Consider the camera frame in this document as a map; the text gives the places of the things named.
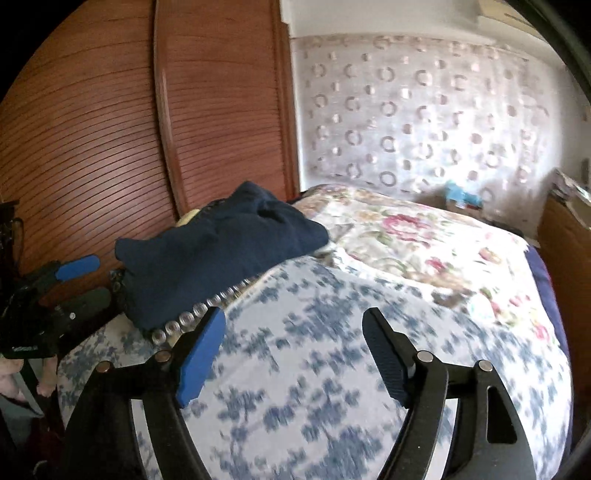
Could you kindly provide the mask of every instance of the folded clothing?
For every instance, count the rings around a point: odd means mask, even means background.
[[[120,238],[123,308],[140,329],[161,327],[195,303],[323,247],[326,229],[244,182],[223,203],[150,240]]]

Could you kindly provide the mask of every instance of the blue object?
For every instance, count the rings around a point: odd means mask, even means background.
[[[63,264],[56,272],[56,279],[59,281],[68,281],[72,278],[81,277],[87,273],[94,272],[100,267],[99,257],[96,255],[88,255],[87,257],[79,258],[67,264]]]
[[[185,408],[191,400],[199,396],[225,333],[226,316],[223,310],[215,308],[203,332],[181,366],[176,395],[181,408]]]
[[[195,303],[328,241],[324,226],[247,181],[187,225],[150,240],[119,238],[121,305],[141,330],[161,328]]]
[[[482,199],[478,195],[466,192],[452,181],[448,181],[445,185],[446,193],[445,200],[454,200],[460,206],[472,205],[474,207],[482,208]]]

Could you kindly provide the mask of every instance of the wooden cabinet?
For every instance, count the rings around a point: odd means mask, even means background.
[[[591,404],[591,231],[549,197],[538,241],[569,343],[575,398]]]
[[[147,238],[244,180],[299,194],[279,0],[87,0],[0,103],[0,193],[20,200],[22,273],[97,254],[57,301],[108,282]]]

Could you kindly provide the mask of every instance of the bed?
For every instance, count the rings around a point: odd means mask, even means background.
[[[571,376],[526,242],[355,187],[319,186],[295,206],[326,227],[330,243],[271,268],[225,308],[220,354],[183,410],[212,478],[378,476],[405,410],[388,396],[361,335],[372,306],[442,361],[490,360],[517,408],[538,479],[551,478],[567,442]],[[59,366],[64,423],[99,361],[136,364],[157,349],[124,315],[86,339]],[[454,407],[448,401],[430,479],[443,470]],[[132,409],[146,472],[160,478],[141,403]]]

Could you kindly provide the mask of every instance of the wooden furniture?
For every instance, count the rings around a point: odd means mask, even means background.
[[[98,254],[57,301],[106,284],[147,238],[244,180],[299,194],[279,0],[87,0],[0,103],[0,194],[19,199],[22,273]]]
[[[549,197],[538,241],[569,343],[574,396],[591,404],[591,231]]]

